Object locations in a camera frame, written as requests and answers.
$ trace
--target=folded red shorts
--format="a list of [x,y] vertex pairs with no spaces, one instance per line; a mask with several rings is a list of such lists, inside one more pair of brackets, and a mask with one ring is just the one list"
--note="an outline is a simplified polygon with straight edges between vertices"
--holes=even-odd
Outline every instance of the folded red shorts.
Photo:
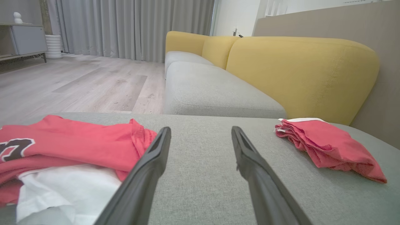
[[318,168],[354,170],[379,183],[387,183],[379,164],[350,134],[318,118],[280,119],[278,137],[287,137],[297,149],[306,151]]

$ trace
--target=gray curtain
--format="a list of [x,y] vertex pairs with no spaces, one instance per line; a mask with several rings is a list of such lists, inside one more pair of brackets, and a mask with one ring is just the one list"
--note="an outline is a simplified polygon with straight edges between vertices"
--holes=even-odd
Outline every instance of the gray curtain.
[[164,62],[170,30],[209,35],[214,0],[57,0],[64,51]]

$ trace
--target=yellow sofa backrest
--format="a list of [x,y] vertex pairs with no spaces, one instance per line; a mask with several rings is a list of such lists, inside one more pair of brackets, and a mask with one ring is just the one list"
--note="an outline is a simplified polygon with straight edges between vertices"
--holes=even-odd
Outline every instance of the yellow sofa backrest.
[[209,37],[207,35],[169,31],[165,39],[165,53],[169,51],[181,51],[201,56],[204,41]]
[[169,31],[165,41],[165,53],[169,51],[194,53],[225,69],[230,48],[238,39],[239,37],[233,36],[206,36]]
[[244,37],[233,44],[226,70],[279,102],[288,118],[349,125],[375,83],[379,59],[343,39]]
[[239,37],[211,36],[204,40],[202,57],[222,69],[226,68],[230,49]]

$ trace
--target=gray fabric upholstery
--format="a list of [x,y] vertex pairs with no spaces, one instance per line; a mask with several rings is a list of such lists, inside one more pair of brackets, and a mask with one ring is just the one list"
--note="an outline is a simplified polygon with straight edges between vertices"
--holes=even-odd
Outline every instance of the gray fabric upholstery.
[[285,110],[274,99],[219,67],[175,62],[167,76],[165,114],[286,117]]
[[[247,182],[236,171],[230,130],[240,126],[314,224],[398,224],[400,221],[400,150],[344,125],[380,164],[387,184],[354,172],[317,168],[309,156],[273,133],[276,119],[60,113],[104,125],[134,118],[146,128],[171,127],[165,173],[160,178],[150,225],[256,224]],[[26,121],[31,124],[36,118]]]
[[1,225],[16,225],[16,205],[0,208],[0,224]]
[[168,67],[173,62],[195,62],[213,65],[213,63],[208,61],[207,59],[190,52],[169,51],[167,52],[167,54],[165,54],[165,79],[167,78]]

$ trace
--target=red jersey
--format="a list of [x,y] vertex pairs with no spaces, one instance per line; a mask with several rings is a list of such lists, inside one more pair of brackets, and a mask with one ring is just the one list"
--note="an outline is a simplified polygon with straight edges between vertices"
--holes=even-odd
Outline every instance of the red jersey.
[[133,119],[103,126],[49,115],[28,126],[3,126],[0,205],[17,202],[22,183],[16,176],[33,169],[90,163],[115,169],[124,180],[155,137]]

